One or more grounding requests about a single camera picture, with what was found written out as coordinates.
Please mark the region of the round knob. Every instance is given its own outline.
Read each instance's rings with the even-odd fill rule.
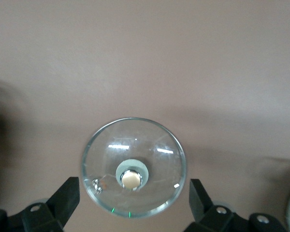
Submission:
[[[127,170],[121,175],[120,182],[125,189],[136,190],[141,185],[142,177],[136,171]]]

